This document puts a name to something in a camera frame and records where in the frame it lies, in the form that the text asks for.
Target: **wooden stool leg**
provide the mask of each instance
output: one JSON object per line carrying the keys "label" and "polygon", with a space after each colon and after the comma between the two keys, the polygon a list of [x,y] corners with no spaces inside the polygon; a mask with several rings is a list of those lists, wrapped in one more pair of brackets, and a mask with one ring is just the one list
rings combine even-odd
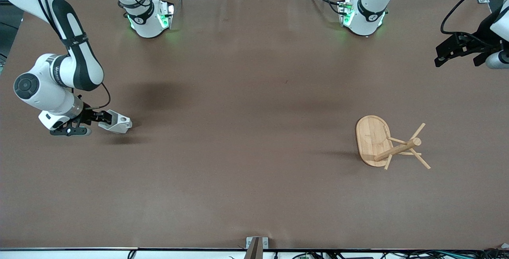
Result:
{"label": "wooden stool leg", "polygon": [[375,156],[375,161],[376,162],[383,161],[383,160],[387,159],[390,154],[399,154],[400,152],[405,152],[405,151],[407,151],[407,150],[409,150],[411,148],[419,146],[421,143],[422,142],[420,141],[419,138],[411,139],[410,141],[407,142],[406,145],[402,144],[402,145],[393,147],[390,150],[382,152],[381,154],[376,155]]}
{"label": "wooden stool leg", "polygon": [[385,163],[385,167],[383,168],[384,170],[387,170],[389,168],[390,160],[392,160],[392,154],[390,154],[389,157],[387,158],[387,163]]}
{"label": "wooden stool leg", "polygon": [[410,149],[410,151],[412,152],[412,154],[414,154],[414,156],[420,161],[420,163],[422,163],[427,169],[430,169],[431,167],[429,166],[429,164],[427,164],[427,162],[421,158],[421,156],[415,152],[415,150],[413,148]]}

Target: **overturned stool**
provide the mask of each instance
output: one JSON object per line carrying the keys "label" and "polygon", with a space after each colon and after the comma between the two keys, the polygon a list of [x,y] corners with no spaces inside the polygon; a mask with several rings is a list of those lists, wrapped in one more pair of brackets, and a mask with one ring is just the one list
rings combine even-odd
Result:
{"label": "overturned stool", "polygon": [[[415,156],[427,169],[431,167],[415,152],[414,147],[421,145],[419,135],[425,124],[422,123],[408,141],[398,140],[390,136],[389,125],[378,116],[366,116],[357,122],[357,145],[362,160],[370,166],[389,168],[392,156],[402,154]],[[394,147],[392,142],[400,145]]]}

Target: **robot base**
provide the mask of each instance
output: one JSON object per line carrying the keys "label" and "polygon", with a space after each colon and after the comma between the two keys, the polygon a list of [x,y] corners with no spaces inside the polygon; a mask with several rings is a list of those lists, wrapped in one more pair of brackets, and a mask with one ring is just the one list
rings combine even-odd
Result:
{"label": "robot base", "polygon": [[338,10],[345,12],[347,15],[340,15],[340,24],[348,27],[353,33],[367,36],[373,34],[376,29],[382,25],[385,12],[375,21],[367,21],[366,18],[359,12],[357,3],[359,0],[345,0],[338,4]]}
{"label": "robot base", "polygon": [[113,110],[108,110],[107,112],[111,114],[111,125],[108,123],[99,123],[99,127],[102,127],[104,130],[114,132],[115,134],[125,134],[127,130],[132,127],[130,118],[118,114]]}
{"label": "robot base", "polygon": [[155,10],[146,20],[146,23],[140,24],[143,22],[141,18],[131,19],[130,16],[127,16],[131,23],[131,28],[143,38],[155,38],[166,29],[171,29],[175,5],[162,0],[152,0],[152,2],[154,3]]}

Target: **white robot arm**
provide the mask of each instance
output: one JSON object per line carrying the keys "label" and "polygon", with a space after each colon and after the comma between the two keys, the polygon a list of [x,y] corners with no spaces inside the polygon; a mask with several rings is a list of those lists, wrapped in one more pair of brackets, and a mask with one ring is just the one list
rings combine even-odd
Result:
{"label": "white robot arm", "polygon": [[90,125],[92,121],[100,122],[101,127],[112,132],[127,132],[131,127],[127,117],[111,110],[94,112],[70,91],[94,90],[104,78],[71,5],[65,0],[9,1],[49,23],[68,51],[67,55],[40,56],[32,69],[18,76],[14,83],[14,91],[22,101],[42,110],[39,119],[51,134],[88,135],[90,130],[81,125]]}
{"label": "white robot arm", "polygon": [[370,35],[382,25],[390,0],[345,0],[339,4],[340,22],[358,35]]}
{"label": "white robot arm", "polygon": [[139,36],[153,38],[171,28],[174,5],[163,0],[119,0]]}

